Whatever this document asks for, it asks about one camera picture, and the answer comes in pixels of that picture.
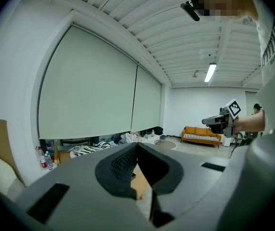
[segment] clothes pile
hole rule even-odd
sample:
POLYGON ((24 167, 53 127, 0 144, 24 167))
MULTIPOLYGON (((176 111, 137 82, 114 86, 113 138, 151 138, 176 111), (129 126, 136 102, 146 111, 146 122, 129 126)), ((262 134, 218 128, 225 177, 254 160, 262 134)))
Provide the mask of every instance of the clothes pile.
POLYGON ((110 141, 110 142, 108 142, 111 146, 118 146, 115 142, 113 142, 113 141, 110 141))
POLYGON ((93 144, 92 146, 89 145, 81 145, 81 146, 75 146, 70 149, 70 157, 77 157, 77 156, 82 156, 85 154, 90 154, 93 152, 97 152, 102 149, 110 148, 112 147, 109 143, 102 141, 99 142, 98 144, 93 144))
POLYGON ((138 132, 132 133, 132 134, 135 134, 137 136, 137 138, 135 139, 134 142, 142 142, 142 137, 141 137, 141 135, 138 132))
POLYGON ((118 144, 133 143, 136 142, 135 140, 137 139, 137 135, 132 133, 125 133, 122 134, 120 137, 121 140, 118 142, 118 144))

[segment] ceiling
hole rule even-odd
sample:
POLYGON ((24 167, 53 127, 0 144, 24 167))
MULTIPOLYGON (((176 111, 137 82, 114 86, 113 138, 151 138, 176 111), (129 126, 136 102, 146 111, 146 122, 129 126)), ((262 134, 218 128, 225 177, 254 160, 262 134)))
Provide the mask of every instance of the ceiling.
POLYGON ((130 31, 158 62, 172 87, 262 87, 256 24, 248 18, 195 22, 180 8, 187 0, 81 1, 130 31), (205 83, 212 62, 217 70, 205 83))

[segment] white t-shirt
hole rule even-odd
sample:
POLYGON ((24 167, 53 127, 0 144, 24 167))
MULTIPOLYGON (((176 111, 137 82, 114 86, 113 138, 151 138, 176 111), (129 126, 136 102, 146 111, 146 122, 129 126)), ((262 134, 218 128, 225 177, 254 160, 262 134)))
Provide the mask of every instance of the white t-shirt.
POLYGON ((257 31, 261 44, 261 68, 263 88, 257 94, 266 114, 268 133, 275 130, 275 17, 263 2, 253 0, 258 12, 257 31))

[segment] gray plastic surface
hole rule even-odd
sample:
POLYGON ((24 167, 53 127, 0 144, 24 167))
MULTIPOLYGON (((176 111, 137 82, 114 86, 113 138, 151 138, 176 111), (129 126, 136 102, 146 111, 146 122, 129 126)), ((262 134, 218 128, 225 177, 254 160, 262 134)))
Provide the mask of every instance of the gray plastic surface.
MULTIPOLYGON (((275 194, 275 133, 258 138, 249 149, 238 147, 230 160, 147 146, 177 160, 184 170, 183 180, 176 189, 157 197, 162 212, 174 217, 160 230, 240 230, 275 194), (226 168, 219 172, 201 167, 204 162, 226 168)), ((70 189, 48 219, 48 227, 54 230, 156 230, 133 199, 112 196, 95 178, 97 163, 125 147, 72 159, 28 187, 16 203, 27 211, 55 182, 60 182, 70 189)))

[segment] striped cushion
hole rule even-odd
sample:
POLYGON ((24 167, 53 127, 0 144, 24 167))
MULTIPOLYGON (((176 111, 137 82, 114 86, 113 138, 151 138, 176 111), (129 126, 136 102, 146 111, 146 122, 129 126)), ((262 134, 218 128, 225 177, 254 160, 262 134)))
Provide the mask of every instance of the striped cushion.
POLYGON ((202 140, 202 141, 216 141, 216 142, 219 142, 219 138, 217 138, 217 137, 200 136, 200 135, 189 134, 189 133, 184 134, 184 138, 185 139, 190 139, 190 140, 202 140))

